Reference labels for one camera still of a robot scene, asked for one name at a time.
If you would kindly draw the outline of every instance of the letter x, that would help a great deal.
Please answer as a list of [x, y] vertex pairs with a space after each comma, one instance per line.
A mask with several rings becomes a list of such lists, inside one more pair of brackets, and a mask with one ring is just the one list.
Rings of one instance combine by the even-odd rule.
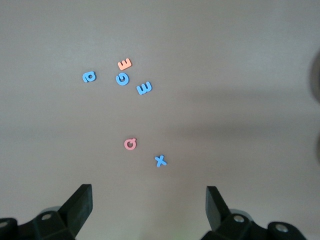
[[167, 165], [167, 163], [164, 161], [164, 157], [165, 157], [165, 156], [161, 155], [161, 156], [156, 156], [156, 157], [154, 158], [155, 160], [158, 161], [157, 164], [156, 164], [156, 166], [157, 166], [158, 168], [160, 168], [161, 164], [164, 165], [164, 166]]

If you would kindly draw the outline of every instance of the screw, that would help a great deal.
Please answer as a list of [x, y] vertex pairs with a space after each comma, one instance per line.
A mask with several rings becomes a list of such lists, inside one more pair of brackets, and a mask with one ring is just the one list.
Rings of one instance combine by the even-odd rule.
[[277, 225], [275, 225], [275, 228], [276, 228], [279, 232], [282, 232], [282, 233], [287, 233], [287, 232], [289, 232], [288, 228], [287, 228], [285, 225], [282, 225], [282, 224], [277, 224]]
[[8, 225], [8, 222], [6, 221], [0, 222], [0, 228], [4, 228], [7, 225]]
[[237, 223], [243, 223], [245, 221], [245, 219], [240, 216], [240, 215], [236, 215], [233, 217], [233, 219], [237, 222]]
[[48, 220], [49, 218], [51, 218], [51, 213], [43, 215], [41, 220]]

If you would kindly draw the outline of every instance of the gray surface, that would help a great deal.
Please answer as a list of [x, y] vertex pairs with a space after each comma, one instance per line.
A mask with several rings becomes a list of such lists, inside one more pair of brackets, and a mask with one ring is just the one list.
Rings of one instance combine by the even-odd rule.
[[0, 217], [91, 183], [78, 240], [198, 240], [211, 185], [320, 238], [318, 0], [66, 2], [0, 1]]

